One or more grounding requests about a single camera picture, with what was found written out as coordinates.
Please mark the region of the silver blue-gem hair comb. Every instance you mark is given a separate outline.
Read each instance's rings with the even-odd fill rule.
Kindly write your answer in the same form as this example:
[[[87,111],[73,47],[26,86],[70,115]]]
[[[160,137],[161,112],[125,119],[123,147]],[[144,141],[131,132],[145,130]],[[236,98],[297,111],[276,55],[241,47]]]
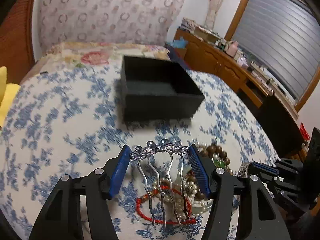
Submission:
[[[146,145],[137,145],[133,152],[130,154],[130,161],[137,164],[137,168],[141,176],[143,177],[145,195],[140,197],[136,212],[140,213],[140,205],[143,201],[148,202],[149,213],[151,215],[152,225],[162,224],[163,229],[168,224],[182,225],[184,222],[188,222],[190,219],[190,202],[185,195],[185,180],[183,177],[184,163],[181,163],[178,175],[180,176],[179,189],[174,188],[174,184],[171,178],[171,169],[174,164],[174,156],[178,156],[181,160],[187,155],[189,147],[183,146],[179,140],[170,142],[168,139],[162,139],[159,143],[155,143],[152,140],[146,142]],[[152,158],[157,154],[166,153],[170,160],[167,168],[165,169],[165,176],[162,177],[157,169],[155,162]],[[146,161],[148,168],[155,175],[155,181],[153,185],[148,184],[148,178],[145,171],[142,168],[142,162]],[[153,198],[159,196],[159,203],[162,212],[162,219],[157,219],[156,214],[153,211]],[[167,220],[167,212],[165,210],[165,202],[172,204],[173,214],[175,221]]]

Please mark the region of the patterned sheer curtain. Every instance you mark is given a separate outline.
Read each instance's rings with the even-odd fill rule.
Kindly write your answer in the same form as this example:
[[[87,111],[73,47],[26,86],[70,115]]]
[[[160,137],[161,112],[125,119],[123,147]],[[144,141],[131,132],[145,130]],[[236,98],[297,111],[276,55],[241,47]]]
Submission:
[[[42,51],[61,42],[163,45],[184,0],[40,0]]]

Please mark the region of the black jewelry box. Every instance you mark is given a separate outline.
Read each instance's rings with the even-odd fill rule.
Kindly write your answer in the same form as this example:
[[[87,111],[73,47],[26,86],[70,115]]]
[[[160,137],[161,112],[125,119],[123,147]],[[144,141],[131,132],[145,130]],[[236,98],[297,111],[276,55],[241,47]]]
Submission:
[[[179,63],[123,56],[121,107],[125,122],[191,118],[203,100],[203,93]]]

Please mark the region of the wooden louvered wardrobe door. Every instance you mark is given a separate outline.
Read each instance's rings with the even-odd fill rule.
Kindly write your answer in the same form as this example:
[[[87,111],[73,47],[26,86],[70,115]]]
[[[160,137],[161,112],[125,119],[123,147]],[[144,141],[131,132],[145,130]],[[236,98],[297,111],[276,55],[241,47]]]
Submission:
[[[1,0],[1,66],[20,83],[35,64],[31,24],[34,0]]]

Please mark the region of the blue floral white quilt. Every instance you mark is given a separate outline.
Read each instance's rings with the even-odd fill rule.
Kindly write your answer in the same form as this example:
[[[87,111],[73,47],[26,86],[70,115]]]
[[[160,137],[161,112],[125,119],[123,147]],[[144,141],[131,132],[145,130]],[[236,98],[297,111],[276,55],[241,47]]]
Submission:
[[[124,145],[147,141],[217,143],[236,172],[249,161],[272,164],[277,153],[253,114],[217,76],[189,71],[204,101],[187,120],[125,124],[120,69],[64,69],[25,82],[1,132],[1,211],[21,239],[64,174],[86,176]]]

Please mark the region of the cardboard box on cabinet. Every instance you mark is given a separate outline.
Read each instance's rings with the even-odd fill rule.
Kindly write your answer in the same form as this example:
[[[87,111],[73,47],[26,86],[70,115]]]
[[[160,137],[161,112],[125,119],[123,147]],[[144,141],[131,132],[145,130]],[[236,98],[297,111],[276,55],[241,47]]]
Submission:
[[[215,43],[216,41],[219,41],[221,39],[219,35],[216,35],[215,33],[212,33],[211,31],[200,27],[196,27],[193,34],[197,37],[202,38],[206,42]]]

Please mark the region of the grey window blind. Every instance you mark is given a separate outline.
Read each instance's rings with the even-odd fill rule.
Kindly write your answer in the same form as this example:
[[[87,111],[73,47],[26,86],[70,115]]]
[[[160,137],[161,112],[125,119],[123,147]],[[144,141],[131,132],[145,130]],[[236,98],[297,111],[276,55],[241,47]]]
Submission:
[[[319,24],[297,0],[248,0],[232,37],[299,99],[319,65]]]

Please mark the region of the pink thermos jug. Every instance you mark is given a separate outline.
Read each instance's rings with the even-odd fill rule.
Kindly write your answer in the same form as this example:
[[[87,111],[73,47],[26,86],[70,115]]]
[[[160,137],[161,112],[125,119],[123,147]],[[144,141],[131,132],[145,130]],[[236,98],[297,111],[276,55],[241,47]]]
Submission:
[[[238,42],[237,41],[229,41],[226,44],[225,52],[231,57],[235,57],[236,52],[238,51]]]

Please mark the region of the yellow Pikachu plush toy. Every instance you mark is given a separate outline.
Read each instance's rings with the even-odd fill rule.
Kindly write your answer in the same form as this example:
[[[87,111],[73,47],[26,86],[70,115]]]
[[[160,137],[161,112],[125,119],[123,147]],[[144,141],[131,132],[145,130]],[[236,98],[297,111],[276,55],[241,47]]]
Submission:
[[[20,90],[20,85],[15,83],[7,83],[7,68],[0,68],[0,126],[3,127],[4,120],[12,105],[12,102]]]

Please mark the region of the blue plastic bag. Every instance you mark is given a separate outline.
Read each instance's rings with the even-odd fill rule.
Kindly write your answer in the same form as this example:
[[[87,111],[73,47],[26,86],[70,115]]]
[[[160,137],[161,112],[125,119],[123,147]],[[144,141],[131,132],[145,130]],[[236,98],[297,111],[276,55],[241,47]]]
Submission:
[[[174,48],[184,49],[187,44],[188,41],[185,40],[183,36],[181,36],[179,40],[173,40],[170,45]]]

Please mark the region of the wooden side cabinet desk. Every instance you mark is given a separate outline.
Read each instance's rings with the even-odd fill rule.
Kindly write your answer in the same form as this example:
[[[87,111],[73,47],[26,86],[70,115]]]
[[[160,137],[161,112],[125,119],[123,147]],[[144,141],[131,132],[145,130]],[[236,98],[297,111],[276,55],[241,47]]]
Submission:
[[[188,43],[182,59],[192,70],[214,74],[222,79],[258,120],[280,157],[304,160],[305,141],[289,107],[274,90],[268,90],[253,73],[240,67],[223,51],[177,29],[174,38]]]

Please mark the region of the pink floral bed blanket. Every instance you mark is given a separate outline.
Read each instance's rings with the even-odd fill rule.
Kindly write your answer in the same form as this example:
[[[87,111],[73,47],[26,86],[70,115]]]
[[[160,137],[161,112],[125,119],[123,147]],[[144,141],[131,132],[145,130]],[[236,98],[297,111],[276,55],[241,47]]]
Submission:
[[[170,60],[169,50],[158,45],[62,42],[49,48],[26,74],[20,84],[40,73],[51,73],[65,68],[120,66],[123,56]]]

